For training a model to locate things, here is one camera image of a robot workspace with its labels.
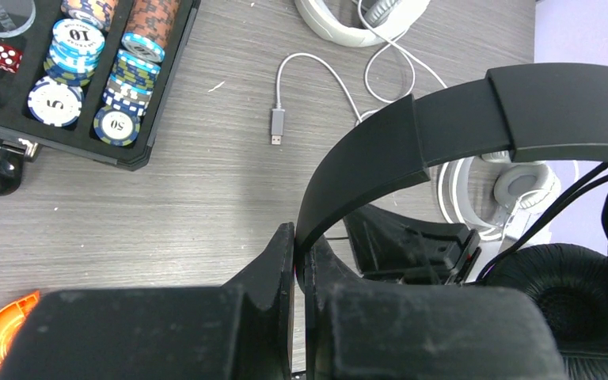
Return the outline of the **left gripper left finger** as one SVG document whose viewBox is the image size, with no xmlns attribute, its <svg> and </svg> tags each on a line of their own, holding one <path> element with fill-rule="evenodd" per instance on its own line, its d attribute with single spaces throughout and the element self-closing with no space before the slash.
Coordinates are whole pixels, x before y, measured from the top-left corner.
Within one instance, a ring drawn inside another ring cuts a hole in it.
<svg viewBox="0 0 608 380">
<path fill-rule="evenodd" d="M 220 286 L 47 294 L 0 379 L 289 379 L 294 239 L 294 225 L 280 225 Z"/>
</svg>

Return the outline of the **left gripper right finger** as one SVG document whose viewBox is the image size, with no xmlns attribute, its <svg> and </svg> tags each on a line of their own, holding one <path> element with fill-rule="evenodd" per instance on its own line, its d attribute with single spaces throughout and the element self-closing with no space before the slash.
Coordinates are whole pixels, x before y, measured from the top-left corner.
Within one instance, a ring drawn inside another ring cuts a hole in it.
<svg viewBox="0 0 608 380">
<path fill-rule="evenodd" d="M 303 257 L 310 379 L 564 379 L 541 312 L 503 287 L 362 279 L 318 240 Z"/>
</svg>

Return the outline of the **black wired headphones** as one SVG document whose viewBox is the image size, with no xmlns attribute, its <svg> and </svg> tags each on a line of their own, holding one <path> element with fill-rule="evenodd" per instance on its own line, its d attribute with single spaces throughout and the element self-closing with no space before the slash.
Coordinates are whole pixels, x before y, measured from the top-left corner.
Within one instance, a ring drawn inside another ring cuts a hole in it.
<svg viewBox="0 0 608 380">
<path fill-rule="evenodd" d="M 499 67 L 481 80 L 408 95 L 363 121 L 328 152 L 303 196 L 294 251 L 301 289 L 303 257 L 330 226 L 426 182 L 432 166 L 502 150 L 514 162 L 608 165 L 608 66 Z M 608 236 L 608 197 L 602 220 Z M 518 245 L 488 264 L 477 282 L 446 286 L 523 293 L 553 335 L 564 379 L 608 377 L 608 255 L 576 245 Z"/>
</svg>

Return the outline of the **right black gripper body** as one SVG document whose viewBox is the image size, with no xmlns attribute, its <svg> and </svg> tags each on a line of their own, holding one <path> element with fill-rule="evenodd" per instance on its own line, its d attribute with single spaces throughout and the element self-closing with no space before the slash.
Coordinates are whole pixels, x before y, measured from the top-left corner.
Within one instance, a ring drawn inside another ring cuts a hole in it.
<svg viewBox="0 0 608 380">
<path fill-rule="evenodd" d="M 465 224 L 426 222 L 372 204 L 343 223 L 359 273 L 373 281 L 461 283 L 481 253 L 479 233 Z"/>
</svg>

